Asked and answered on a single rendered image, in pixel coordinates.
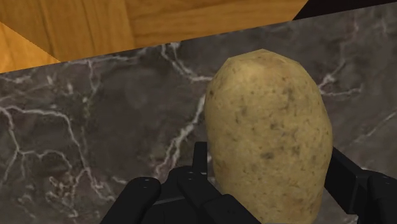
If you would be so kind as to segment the brown potato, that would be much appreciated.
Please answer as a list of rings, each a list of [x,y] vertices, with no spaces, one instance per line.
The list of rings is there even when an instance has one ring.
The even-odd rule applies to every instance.
[[[264,49],[230,57],[207,86],[204,115],[221,191],[262,223],[313,224],[333,132],[308,72]]]

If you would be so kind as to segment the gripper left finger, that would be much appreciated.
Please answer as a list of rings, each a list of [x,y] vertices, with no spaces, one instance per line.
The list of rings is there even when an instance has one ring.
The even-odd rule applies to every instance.
[[[207,179],[207,143],[194,144],[192,165],[169,171],[167,180],[129,181],[100,224],[261,224],[236,198]]]

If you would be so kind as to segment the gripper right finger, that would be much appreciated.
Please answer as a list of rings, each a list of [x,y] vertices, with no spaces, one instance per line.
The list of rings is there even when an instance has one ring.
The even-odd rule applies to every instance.
[[[397,224],[397,179],[360,168],[336,148],[324,187],[357,224]]]

